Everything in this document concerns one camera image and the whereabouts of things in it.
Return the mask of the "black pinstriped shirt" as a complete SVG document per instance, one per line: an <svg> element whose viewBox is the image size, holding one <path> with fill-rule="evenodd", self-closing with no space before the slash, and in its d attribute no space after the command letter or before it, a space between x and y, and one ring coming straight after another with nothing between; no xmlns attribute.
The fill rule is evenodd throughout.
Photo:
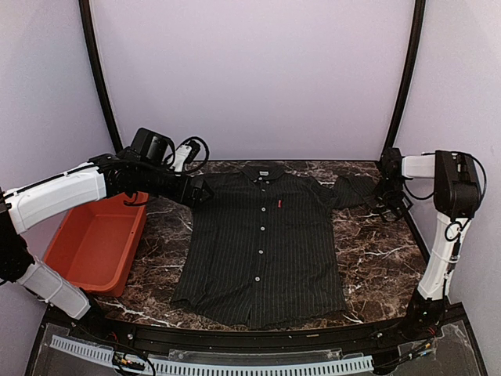
<svg viewBox="0 0 501 376"><path fill-rule="evenodd" d="M253 329L346 310L332 214L371 202L371 177L324 186L279 165L247 165L201 179L214 196L193 209L173 306Z"/></svg>

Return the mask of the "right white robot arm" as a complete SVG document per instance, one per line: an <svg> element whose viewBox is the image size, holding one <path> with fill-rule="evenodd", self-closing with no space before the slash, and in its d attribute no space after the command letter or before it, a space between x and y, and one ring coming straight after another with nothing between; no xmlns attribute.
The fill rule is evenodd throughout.
<svg viewBox="0 0 501 376"><path fill-rule="evenodd" d="M431 255L421 281L400 321L399 332L415 340L445 315L447 294L462 243L481 207L487 190L487 177L481 162L460 151L436 150L404 157L398 148L387 148L379 161L381 180L376 195L399 219L412 204L406 183L431 179L434 189L428 197L437 211L437 225Z"/></svg>

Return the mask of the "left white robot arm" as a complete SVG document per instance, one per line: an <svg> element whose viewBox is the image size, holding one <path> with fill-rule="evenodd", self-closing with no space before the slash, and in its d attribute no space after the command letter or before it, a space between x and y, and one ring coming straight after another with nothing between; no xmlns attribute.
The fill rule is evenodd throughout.
<svg viewBox="0 0 501 376"><path fill-rule="evenodd" d="M110 336L110 323L92 311L92 300L87 293L30 253L23 235L71 209L122 193L148 193L189 208L214 195L200 176L111 154L102 154L70 171L1 193L2 284L19 284L68 317L80 320L80 329L94 342Z"/></svg>

